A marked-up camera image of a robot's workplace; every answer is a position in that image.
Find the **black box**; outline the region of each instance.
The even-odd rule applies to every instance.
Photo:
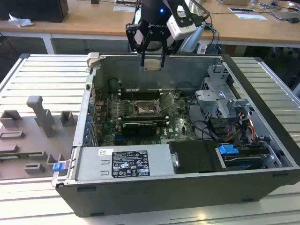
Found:
[[[20,19],[60,23],[68,13],[67,0],[0,0],[0,20],[9,13]]]
[[[169,142],[170,153],[176,154],[179,167],[174,168],[180,173],[212,173],[221,172],[222,166],[213,141],[189,140]]]

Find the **desk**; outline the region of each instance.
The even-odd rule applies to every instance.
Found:
[[[55,53],[52,38],[127,40],[125,24],[132,21],[132,12],[115,12],[114,4],[109,2],[91,4],[88,0],[68,0],[68,5],[69,13],[62,23],[34,22],[35,25],[32,27],[17,28],[12,27],[7,21],[1,21],[0,31],[6,36],[42,38],[49,54]],[[281,6],[287,7],[288,3],[281,2]],[[207,0],[204,7],[210,12],[229,12],[229,5],[221,5],[217,0]],[[269,14],[263,15],[268,20],[239,19],[235,14],[212,14],[213,24],[220,33],[219,43],[300,47],[300,23],[291,24]],[[211,31],[205,30],[202,40],[209,41],[211,38]]]

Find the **barcode sticker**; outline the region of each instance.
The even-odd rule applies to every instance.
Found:
[[[113,149],[99,149],[98,155],[111,156],[111,155],[113,155]]]

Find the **motherboard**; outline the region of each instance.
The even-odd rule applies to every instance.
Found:
[[[102,94],[96,101],[100,146],[167,144],[197,139],[188,98],[175,91]]]

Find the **power supply label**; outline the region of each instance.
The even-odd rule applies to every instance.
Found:
[[[112,177],[150,176],[147,151],[120,151],[112,153]]]

